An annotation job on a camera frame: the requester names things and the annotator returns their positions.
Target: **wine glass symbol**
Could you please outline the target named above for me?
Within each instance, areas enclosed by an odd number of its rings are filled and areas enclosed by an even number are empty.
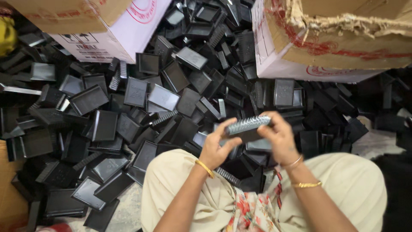
[[[70,34],[64,34],[63,36],[70,39],[70,41],[74,42],[74,40],[72,40],[72,36]]]
[[[89,39],[87,38],[89,35],[81,33],[79,36],[84,37],[85,39],[87,39],[87,41],[89,41]]]

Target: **cardboard flap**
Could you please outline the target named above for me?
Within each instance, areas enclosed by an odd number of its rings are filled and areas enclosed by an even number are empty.
[[[385,14],[383,12],[378,14],[379,11],[373,7],[371,7],[371,10],[368,10],[368,8],[364,5],[361,5],[357,8],[357,10],[355,10],[359,13],[363,13],[364,15],[371,15],[370,17],[358,16],[350,12],[341,13],[332,17],[309,16],[304,11],[301,0],[286,0],[286,5],[284,7],[286,11],[285,19],[288,23],[302,29],[310,29],[317,32],[327,33],[339,32],[339,35],[345,31],[351,31],[356,35],[366,35],[372,38],[377,36],[385,36],[388,34],[401,34],[404,36],[411,35],[411,21],[397,21],[394,19],[383,18],[383,16],[390,16],[392,18],[395,17],[396,9],[390,6],[385,7]]]
[[[302,21],[288,18],[286,9],[292,8],[284,7],[279,0],[265,0],[264,14],[273,44],[284,60],[336,69],[390,69],[405,67],[412,62],[412,38],[405,33],[366,36],[359,31],[342,33],[336,25],[329,24],[324,24],[324,29],[330,26],[330,30],[321,30],[315,24],[308,29],[300,25]],[[405,26],[404,32],[410,32],[411,28]]]
[[[7,0],[42,31],[52,34],[104,32],[131,0]]]
[[[108,25],[112,26],[122,15],[133,0],[90,0],[91,4],[97,5],[100,17]]]

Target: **beige pants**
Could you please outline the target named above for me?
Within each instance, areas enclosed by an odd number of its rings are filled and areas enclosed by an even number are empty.
[[[141,224],[143,231],[153,231],[170,202],[187,179],[197,158],[181,150],[156,157],[146,172],[143,185]],[[380,169],[371,161],[346,153],[321,155],[305,161],[313,174],[323,182],[324,190],[360,232],[382,229],[386,207],[386,188]],[[281,231],[309,231],[300,203],[290,187],[287,174],[282,181],[274,178],[268,191],[281,183],[281,209],[276,218]],[[220,231],[233,215],[234,191],[221,176],[208,178],[196,205],[191,231]]]

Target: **floor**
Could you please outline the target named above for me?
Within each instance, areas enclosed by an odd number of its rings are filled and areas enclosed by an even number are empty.
[[[401,110],[398,115],[412,116],[406,110]],[[358,117],[365,124],[369,132],[353,144],[352,153],[359,156],[371,159],[380,154],[391,153],[400,154],[402,148],[396,146],[396,133],[374,130],[372,123],[365,117]],[[267,181],[265,186],[269,186],[273,179],[273,172],[267,172]],[[120,204],[109,223],[107,232],[134,232],[140,229],[140,201],[142,187],[138,184],[133,184],[119,198]],[[61,218],[69,223],[74,232],[92,232],[93,229],[83,227],[86,218]]]

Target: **woman's right hand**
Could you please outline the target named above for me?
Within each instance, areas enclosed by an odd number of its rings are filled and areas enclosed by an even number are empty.
[[[263,112],[261,115],[272,119],[273,127],[260,126],[257,132],[272,145],[273,159],[282,166],[287,166],[299,159],[292,127],[276,111]]]

